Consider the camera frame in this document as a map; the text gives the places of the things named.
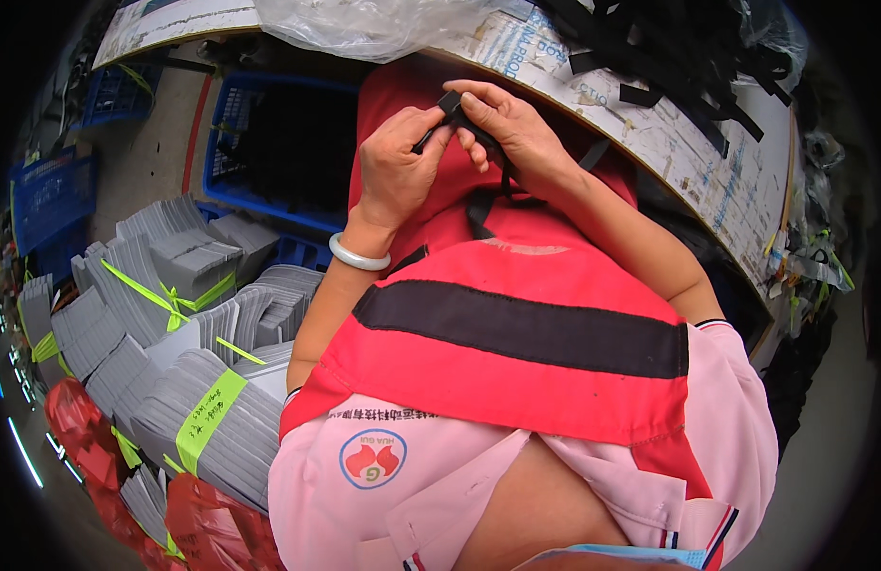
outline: red floor line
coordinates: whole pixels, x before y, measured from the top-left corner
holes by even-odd
[[[193,170],[193,154],[196,148],[196,136],[199,134],[199,123],[203,120],[203,109],[206,108],[206,99],[209,95],[209,86],[212,85],[212,76],[207,75],[203,81],[203,89],[199,92],[199,101],[196,103],[196,112],[193,116],[193,129],[190,131],[190,143],[186,146],[186,165],[183,166],[183,193],[190,192],[190,171]]]

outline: woman's right hand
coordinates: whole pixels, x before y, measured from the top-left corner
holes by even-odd
[[[444,83],[443,88],[462,94],[461,106],[466,116],[501,143],[515,167],[514,179],[534,197],[550,200],[552,192],[564,187],[566,179],[574,177],[580,168],[551,127],[526,101],[484,81],[455,79]],[[460,127],[456,134],[476,168],[486,171],[488,150],[475,141],[471,131]]]

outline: blue face mask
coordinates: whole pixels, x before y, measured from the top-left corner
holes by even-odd
[[[703,562],[707,558],[707,552],[704,549],[697,551],[686,551],[684,549],[662,549],[658,547],[627,547],[621,545],[597,545],[594,543],[582,543],[580,545],[571,545],[564,549],[549,549],[544,551],[523,565],[539,559],[546,559],[557,554],[563,553],[599,553],[605,555],[614,555],[622,559],[631,559],[640,561],[641,563],[673,563],[688,565],[695,569],[702,569]]]

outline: white bangle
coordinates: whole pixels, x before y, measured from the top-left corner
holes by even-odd
[[[383,257],[383,259],[359,256],[354,252],[345,249],[345,247],[339,243],[340,238],[342,238],[342,232],[333,234],[332,237],[329,238],[329,248],[332,250],[333,256],[338,257],[349,266],[363,269],[365,271],[380,271],[381,269],[389,267],[389,254]]]

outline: person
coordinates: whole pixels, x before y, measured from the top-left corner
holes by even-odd
[[[403,59],[360,92],[348,224],[297,333],[269,472],[283,562],[728,563],[770,500],[777,440],[703,269],[638,212],[625,159],[584,171],[493,82],[443,89],[501,144],[515,196],[494,196],[503,157],[470,131],[440,126],[413,154],[444,119],[440,75]]]

